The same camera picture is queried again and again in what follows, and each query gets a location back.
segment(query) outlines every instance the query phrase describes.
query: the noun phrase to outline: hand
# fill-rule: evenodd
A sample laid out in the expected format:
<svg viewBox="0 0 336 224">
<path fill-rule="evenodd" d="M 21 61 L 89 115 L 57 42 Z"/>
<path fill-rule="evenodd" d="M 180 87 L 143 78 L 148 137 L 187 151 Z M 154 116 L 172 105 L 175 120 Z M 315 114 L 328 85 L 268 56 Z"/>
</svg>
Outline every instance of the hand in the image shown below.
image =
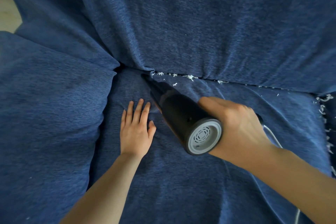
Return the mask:
<svg viewBox="0 0 336 224">
<path fill-rule="evenodd" d="M 223 135 L 211 155 L 249 171 L 276 148 L 251 108 L 215 97 L 202 97 L 199 105 L 223 125 Z"/>
<path fill-rule="evenodd" d="M 142 158 L 148 152 L 148 149 L 152 144 L 156 131 L 156 127 L 152 120 L 149 122 L 149 129 L 147 130 L 147 119 L 151 104 L 148 102 L 141 113 L 143 103 L 144 100 L 140 99 L 135 109 L 134 116 L 132 115 L 133 101 L 129 102 L 127 112 L 125 110 L 123 112 L 120 128 L 121 154 L 132 154 Z"/>
</svg>

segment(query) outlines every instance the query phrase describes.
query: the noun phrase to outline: handheld vacuum cleaner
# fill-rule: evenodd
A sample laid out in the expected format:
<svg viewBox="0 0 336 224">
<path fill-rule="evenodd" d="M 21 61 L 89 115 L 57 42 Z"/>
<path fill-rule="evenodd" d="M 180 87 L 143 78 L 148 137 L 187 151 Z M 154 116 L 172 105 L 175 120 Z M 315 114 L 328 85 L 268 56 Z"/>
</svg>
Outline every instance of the handheld vacuum cleaner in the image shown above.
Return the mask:
<svg viewBox="0 0 336 224">
<path fill-rule="evenodd" d="M 201 155 L 217 145 L 224 129 L 219 120 L 168 83 L 157 82 L 147 74 L 141 74 L 141 77 L 148 84 L 155 105 L 187 153 Z"/>
</svg>

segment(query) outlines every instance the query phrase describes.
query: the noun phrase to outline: left arm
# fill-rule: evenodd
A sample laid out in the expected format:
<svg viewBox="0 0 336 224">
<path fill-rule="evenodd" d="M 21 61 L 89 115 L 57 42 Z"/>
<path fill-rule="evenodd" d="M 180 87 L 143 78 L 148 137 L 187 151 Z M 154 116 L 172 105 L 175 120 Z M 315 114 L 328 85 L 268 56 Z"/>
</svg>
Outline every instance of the left arm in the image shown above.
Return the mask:
<svg viewBox="0 0 336 224">
<path fill-rule="evenodd" d="M 150 103 L 142 114 L 143 100 L 133 112 L 133 102 L 124 110 L 121 119 L 121 154 L 109 170 L 84 194 L 60 224 L 119 223 L 133 176 L 143 156 L 148 152 L 156 130 L 147 119 Z"/>
</svg>

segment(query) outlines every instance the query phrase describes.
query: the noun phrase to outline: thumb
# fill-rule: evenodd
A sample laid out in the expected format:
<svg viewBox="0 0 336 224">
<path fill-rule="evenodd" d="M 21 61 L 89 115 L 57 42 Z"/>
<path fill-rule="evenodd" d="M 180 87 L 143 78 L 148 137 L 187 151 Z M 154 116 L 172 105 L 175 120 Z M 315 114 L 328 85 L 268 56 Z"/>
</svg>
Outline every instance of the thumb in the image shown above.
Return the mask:
<svg viewBox="0 0 336 224">
<path fill-rule="evenodd" d="M 148 138 L 149 138 L 151 141 L 153 140 L 155 131 L 156 131 L 156 126 L 154 125 L 154 122 L 151 120 L 151 121 L 149 122 L 149 129 L 148 129 Z"/>
<path fill-rule="evenodd" d="M 199 106 L 208 112 L 208 114 L 219 118 L 223 114 L 224 106 L 208 97 L 201 97 L 198 101 Z"/>
</svg>

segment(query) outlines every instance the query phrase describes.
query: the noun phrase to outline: cable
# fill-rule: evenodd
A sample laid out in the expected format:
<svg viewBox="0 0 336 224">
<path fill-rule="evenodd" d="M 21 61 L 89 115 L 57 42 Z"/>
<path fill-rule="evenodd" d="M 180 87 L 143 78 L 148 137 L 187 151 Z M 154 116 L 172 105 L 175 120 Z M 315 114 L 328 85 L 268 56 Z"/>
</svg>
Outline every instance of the cable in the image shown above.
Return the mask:
<svg viewBox="0 0 336 224">
<path fill-rule="evenodd" d="M 275 137 L 275 135 L 273 134 L 273 132 L 267 127 L 264 125 L 264 128 L 266 128 L 266 130 L 270 133 L 271 137 L 273 138 L 273 140 L 275 141 L 275 143 L 278 145 L 278 147 L 282 148 L 282 145 L 279 143 L 279 141 L 277 140 L 277 138 Z M 297 208 L 296 210 L 296 214 L 295 214 L 295 219 L 294 219 L 294 224 L 298 224 L 299 223 L 299 218 L 300 218 L 300 209 Z"/>
</svg>

